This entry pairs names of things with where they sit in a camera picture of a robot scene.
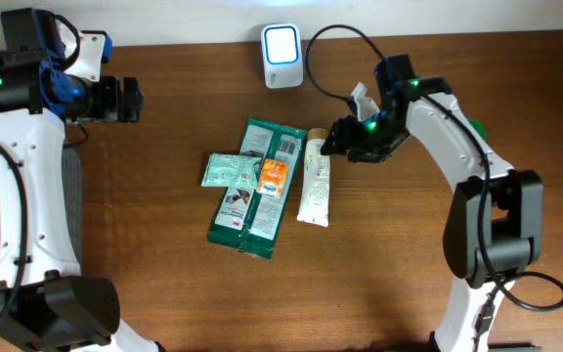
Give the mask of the white cream tube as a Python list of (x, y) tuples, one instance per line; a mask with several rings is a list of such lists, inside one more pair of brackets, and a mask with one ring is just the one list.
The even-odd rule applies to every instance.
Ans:
[(328, 226), (330, 160), (321, 154), (327, 131), (314, 128), (308, 132), (304, 153), (303, 187), (297, 220)]

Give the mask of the green lid jar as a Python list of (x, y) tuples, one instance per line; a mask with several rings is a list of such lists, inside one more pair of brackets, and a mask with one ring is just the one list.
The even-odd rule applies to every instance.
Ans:
[(484, 125), (479, 120), (472, 118), (469, 118), (468, 122), (475, 129), (475, 131), (480, 136), (480, 138), (482, 140), (485, 140), (487, 136), (487, 132)]

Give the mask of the orange small packet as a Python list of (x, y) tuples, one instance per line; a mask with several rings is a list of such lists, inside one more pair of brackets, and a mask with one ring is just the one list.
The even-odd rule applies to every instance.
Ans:
[(280, 160), (267, 158), (261, 168), (256, 192), (280, 198), (285, 188), (289, 165)]

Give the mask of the green 3M package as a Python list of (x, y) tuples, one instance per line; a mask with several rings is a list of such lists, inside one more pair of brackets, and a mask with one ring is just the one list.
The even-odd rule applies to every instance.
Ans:
[(261, 258), (272, 257), (306, 138), (304, 130), (248, 119), (239, 153), (258, 159), (257, 174), (268, 159), (286, 163), (286, 179), (278, 197), (254, 190), (227, 189), (208, 230), (208, 242)]

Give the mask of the light green sachet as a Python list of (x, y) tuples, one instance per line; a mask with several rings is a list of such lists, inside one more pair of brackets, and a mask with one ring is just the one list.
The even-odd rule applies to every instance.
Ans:
[(239, 154), (212, 154), (201, 186), (206, 188), (255, 189), (261, 159)]

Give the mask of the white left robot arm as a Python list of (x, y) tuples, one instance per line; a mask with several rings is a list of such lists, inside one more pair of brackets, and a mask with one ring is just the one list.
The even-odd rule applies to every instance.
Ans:
[(0, 337), (23, 351), (157, 351), (120, 315), (114, 284), (81, 272), (83, 171), (68, 125), (136, 123), (133, 77), (105, 76), (112, 43), (63, 16), (5, 11), (0, 55)]

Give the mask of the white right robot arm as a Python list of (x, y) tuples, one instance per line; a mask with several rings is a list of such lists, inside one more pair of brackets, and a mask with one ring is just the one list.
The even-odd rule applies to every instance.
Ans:
[(541, 177), (496, 154), (446, 80), (417, 76), (408, 55), (384, 58), (374, 76), (381, 103), (352, 93), (352, 112), (332, 124), (322, 153), (379, 163), (409, 138), (428, 150), (453, 192), (442, 246), (454, 283), (424, 348), (487, 351), (501, 302), (516, 299), (513, 285), (541, 257)]

